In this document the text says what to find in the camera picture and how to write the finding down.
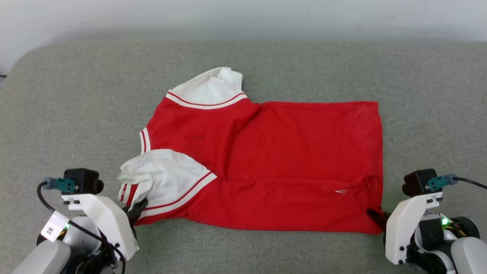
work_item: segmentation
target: black cable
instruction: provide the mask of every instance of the black cable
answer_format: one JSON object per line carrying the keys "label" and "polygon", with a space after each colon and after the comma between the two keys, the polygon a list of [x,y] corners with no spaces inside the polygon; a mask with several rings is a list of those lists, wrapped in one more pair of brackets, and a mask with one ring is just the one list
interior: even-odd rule
{"label": "black cable", "polygon": [[54,211],[56,211],[56,209],[54,209],[54,207],[52,207],[47,201],[46,199],[44,199],[44,197],[42,196],[42,186],[44,185],[47,185],[47,182],[42,182],[40,183],[38,186],[37,186],[37,196],[39,197],[39,200],[40,202],[45,206],[47,207],[47,209],[49,209],[52,213],[54,213]]}
{"label": "black cable", "polygon": [[[39,200],[42,202],[42,204],[47,208],[49,209],[51,212],[54,212],[56,211],[56,209],[54,209],[54,207],[52,207],[45,199],[44,197],[42,196],[42,186],[46,185],[47,182],[42,182],[40,183],[38,186],[37,186],[37,196],[39,197]],[[82,232],[88,234],[89,236],[99,240],[100,242],[108,245],[111,249],[113,249],[115,252],[118,253],[118,255],[120,256],[120,261],[122,262],[122,274],[125,274],[125,257],[123,256],[123,254],[120,252],[120,250],[118,248],[116,248],[114,245],[112,245],[109,241],[103,239],[102,237],[99,237],[95,234],[93,234],[91,231],[85,229],[84,227],[78,225],[77,223],[69,220],[68,221],[68,224],[76,227],[77,229],[81,230]]]}
{"label": "black cable", "polygon": [[457,232],[457,238],[463,238],[463,235],[460,232],[460,230],[458,229],[458,227],[456,227],[456,224],[453,224],[452,227],[455,230],[455,232]]}
{"label": "black cable", "polygon": [[465,178],[462,178],[462,177],[453,177],[452,179],[453,180],[457,180],[457,181],[464,181],[464,182],[467,182],[467,183],[471,183],[472,185],[476,185],[476,186],[479,186],[481,188],[487,189],[487,186],[486,185],[483,185],[481,183],[477,183],[476,181],[472,181],[470,179],[465,179]]}

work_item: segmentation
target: white wall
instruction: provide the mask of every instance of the white wall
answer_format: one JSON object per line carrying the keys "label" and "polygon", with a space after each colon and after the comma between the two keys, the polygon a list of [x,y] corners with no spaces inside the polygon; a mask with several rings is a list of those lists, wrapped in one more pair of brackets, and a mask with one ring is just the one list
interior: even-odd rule
{"label": "white wall", "polygon": [[0,0],[0,74],[78,39],[487,40],[485,0]]}

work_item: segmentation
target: white sleeve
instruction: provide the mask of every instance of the white sleeve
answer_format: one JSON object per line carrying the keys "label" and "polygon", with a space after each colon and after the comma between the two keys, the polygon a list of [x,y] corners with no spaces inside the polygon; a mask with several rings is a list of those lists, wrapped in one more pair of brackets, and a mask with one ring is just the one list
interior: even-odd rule
{"label": "white sleeve", "polygon": [[121,167],[119,200],[133,205],[149,201],[141,217],[174,210],[216,176],[193,158],[170,149],[151,150]]}
{"label": "white sleeve", "polygon": [[242,78],[242,74],[230,68],[216,68],[169,90],[166,97],[186,107],[222,107],[247,98],[242,91]]}

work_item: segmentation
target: red t-shirt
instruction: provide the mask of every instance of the red t-shirt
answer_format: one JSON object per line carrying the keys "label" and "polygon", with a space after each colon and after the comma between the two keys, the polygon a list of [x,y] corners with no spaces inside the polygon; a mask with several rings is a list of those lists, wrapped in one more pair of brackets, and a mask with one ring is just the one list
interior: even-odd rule
{"label": "red t-shirt", "polygon": [[[377,103],[256,104],[241,81],[213,69],[157,106],[140,133],[142,155],[119,178],[121,201],[149,200],[138,224],[185,217],[235,229],[380,233],[366,214],[382,200]],[[185,175],[171,154],[201,170]],[[161,155],[159,169],[146,168]],[[156,178],[162,169],[172,175]]]}

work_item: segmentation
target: white stripe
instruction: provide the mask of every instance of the white stripe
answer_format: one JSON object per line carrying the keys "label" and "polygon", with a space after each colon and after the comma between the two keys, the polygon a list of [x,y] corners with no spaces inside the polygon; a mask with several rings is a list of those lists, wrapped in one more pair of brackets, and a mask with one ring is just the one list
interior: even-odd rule
{"label": "white stripe", "polygon": [[142,137],[142,131],[139,132],[140,135],[140,154],[144,154],[144,138]]}
{"label": "white stripe", "polygon": [[118,198],[117,198],[117,200],[119,200],[119,201],[122,201],[122,194],[124,193],[123,192],[124,186],[125,186],[125,184],[122,183],[122,186],[120,187],[120,190],[118,191]]}
{"label": "white stripe", "polygon": [[149,140],[149,132],[147,131],[147,128],[145,127],[144,130],[142,130],[144,133],[144,137],[146,138],[146,152],[150,151],[150,140]]}
{"label": "white stripe", "polygon": [[174,101],[175,103],[179,104],[179,105],[182,105],[182,106],[185,106],[185,107],[190,107],[190,108],[199,108],[199,109],[217,109],[217,108],[223,108],[223,107],[226,107],[226,106],[229,106],[229,105],[232,105],[242,99],[245,99],[247,98],[247,95],[245,95],[245,93],[240,93],[237,97],[235,97],[234,99],[226,102],[226,103],[223,103],[223,104],[219,104],[219,105],[214,105],[214,106],[205,106],[205,105],[195,105],[195,104],[191,104],[191,103],[186,103],[184,101],[181,101],[178,97],[172,95],[172,94],[167,94],[166,95],[166,98],[170,99],[171,101]]}
{"label": "white stripe", "polygon": [[127,203],[127,201],[129,200],[129,196],[130,196],[130,189],[132,188],[132,185],[127,185],[127,188],[125,189],[125,192],[123,193],[123,200],[122,202],[124,204]]}
{"label": "white stripe", "polygon": [[[184,205],[187,203],[191,198],[193,198],[200,190],[202,190],[206,185],[208,185],[211,181],[213,181],[216,178],[216,175],[214,173],[210,173],[206,178],[201,180],[201,182],[196,185],[186,196],[184,196],[181,200],[179,200],[177,203],[174,203],[169,206],[165,207],[160,207],[160,208],[154,208],[154,209],[149,209],[145,210],[142,212],[140,215],[140,218],[147,217],[147,216],[153,216],[153,215],[158,215],[162,213],[169,212],[171,210],[175,210],[176,208]],[[158,205],[151,205],[150,202],[147,205],[147,207],[155,207]]]}

